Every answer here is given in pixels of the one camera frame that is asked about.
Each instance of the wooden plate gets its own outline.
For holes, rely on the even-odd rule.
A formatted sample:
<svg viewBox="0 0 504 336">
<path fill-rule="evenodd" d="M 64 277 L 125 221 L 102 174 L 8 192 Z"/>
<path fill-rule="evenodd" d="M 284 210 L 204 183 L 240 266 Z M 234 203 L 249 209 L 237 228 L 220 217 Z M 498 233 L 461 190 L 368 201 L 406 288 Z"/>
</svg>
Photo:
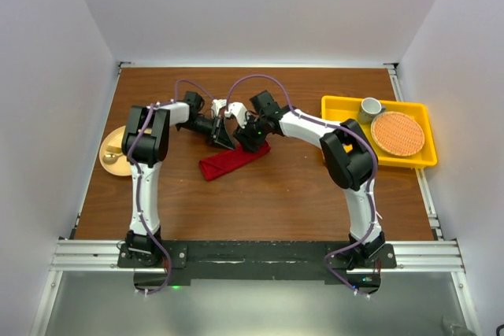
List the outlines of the wooden plate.
<svg viewBox="0 0 504 336">
<path fill-rule="evenodd" d="M 398 156 L 410 157 L 425 144 L 421 126 L 410 116 L 401 112 L 385 112 L 372 121 L 371 135 L 384 151 Z"/>
<path fill-rule="evenodd" d="M 100 150 L 98 152 L 98 159 L 100 160 L 102 167 L 108 173 L 111 173 L 112 175 L 115 176 L 130 176 L 132 174 L 132 169 L 130 168 L 130 164 L 125 155 L 121 154 L 117 159 L 117 161 L 112 164 L 105 164 L 103 162 L 103 157 L 107 153 L 110 153 L 110 151 L 107 150 L 109 146 L 113 148 L 115 147 L 116 149 L 117 148 L 120 149 L 120 143 L 123 140 L 123 134 L 125 129 L 126 129 L 125 126 L 121 126 L 118 129 L 111 132 L 109 135 L 107 135 L 107 137 L 103 140 L 103 143 L 100 146 Z"/>
</svg>

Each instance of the red cloth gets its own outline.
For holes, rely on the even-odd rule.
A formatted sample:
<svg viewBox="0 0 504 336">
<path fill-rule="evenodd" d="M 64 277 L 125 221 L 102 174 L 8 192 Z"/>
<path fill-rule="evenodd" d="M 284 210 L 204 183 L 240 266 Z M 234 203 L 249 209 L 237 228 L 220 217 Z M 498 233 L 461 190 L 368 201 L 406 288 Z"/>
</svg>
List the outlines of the red cloth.
<svg viewBox="0 0 504 336">
<path fill-rule="evenodd" d="M 212 157 L 207 157 L 199 161 L 199 169 L 202 170 L 206 181 L 215 180 L 226 173 L 232 172 L 259 157 L 266 155 L 271 150 L 269 144 L 265 142 L 256 153 L 243 151 L 241 146 L 236 150 L 228 150 L 218 153 Z"/>
</svg>

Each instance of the wooden surface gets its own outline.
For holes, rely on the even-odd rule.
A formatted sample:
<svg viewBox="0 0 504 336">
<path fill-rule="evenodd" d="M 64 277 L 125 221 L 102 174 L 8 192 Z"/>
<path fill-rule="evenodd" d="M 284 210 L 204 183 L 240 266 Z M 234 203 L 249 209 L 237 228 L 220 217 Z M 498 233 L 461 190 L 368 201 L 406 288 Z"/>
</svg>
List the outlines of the wooden surface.
<svg viewBox="0 0 504 336">
<path fill-rule="evenodd" d="M 325 94 L 394 100 L 386 69 L 125 68 L 102 139 L 126 123 L 132 105 L 172 98 L 177 79 L 192 79 L 214 97 L 225 98 L 237 79 L 251 73 L 275 76 L 287 87 L 294 105 L 317 116 Z M 280 90 L 265 79 L 243 83 L 232 100 L 249 105 L 248 99 L 264 89 L 280 106 L 285 104 Z M 194 88 L 182 85 L 180 97 L 186 90 Z M 198 161 L 222 150 L 207 146 L 204 137 L 194 132 L 171 129 L 169 154 L 159 179 L 162 237 L 347 240 L 350 221 L 345 197 L 323 166 L 320 150 L 278 135 L 270 135 L 268 142 L 272 149 L 265 157 L 206 182 Z M 414 170 L 380 167 L 375 194 L 387 240 L 432 240 Z M 131 214 L 131 178 L 110 175 L 97 159 L 76 238 L 124 238 Z"/>
</svg>

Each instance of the gray cup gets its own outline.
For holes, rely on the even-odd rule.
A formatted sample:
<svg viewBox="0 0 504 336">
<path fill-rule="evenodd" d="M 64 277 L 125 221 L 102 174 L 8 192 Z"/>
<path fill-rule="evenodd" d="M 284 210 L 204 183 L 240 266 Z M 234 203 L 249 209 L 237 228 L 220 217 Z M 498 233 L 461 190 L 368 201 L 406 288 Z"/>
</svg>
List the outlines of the gray cup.
<svg viewBox="0 0 504 336">
<path fill-rule="evenodd" d="M 360 124 L 370 124 L 376 116 L 383 112 L 385 112 L 385 105 L 375 98 L 365 98 L 361 102 L 357 120 Z"/>
</svg>

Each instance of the white backdrop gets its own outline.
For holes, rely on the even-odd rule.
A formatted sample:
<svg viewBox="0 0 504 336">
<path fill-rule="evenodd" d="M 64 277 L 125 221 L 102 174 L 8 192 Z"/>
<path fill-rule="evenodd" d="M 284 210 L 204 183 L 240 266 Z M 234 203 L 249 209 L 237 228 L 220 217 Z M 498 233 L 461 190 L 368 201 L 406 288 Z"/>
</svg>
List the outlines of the white backdrop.
<svg viewBox="0 0 504 336">
<path fill-rule="evenodd" d="M 192 65 L 383 64 L 434 0 L 86 0 L 115 58 Z"/>
<path fill-rule="evenodd" d="M 29 334 L 95 161 L 114 60 L 84 0 L 0 7 L 0 334 Z"/>
<path fill-rule="evenodd" d="M 458 238 L 484 334 L 504 323 L 504 0 L 437 0 L 399 65 L 429 107 L 427 171 L 441 226 Z"/>
</svg>

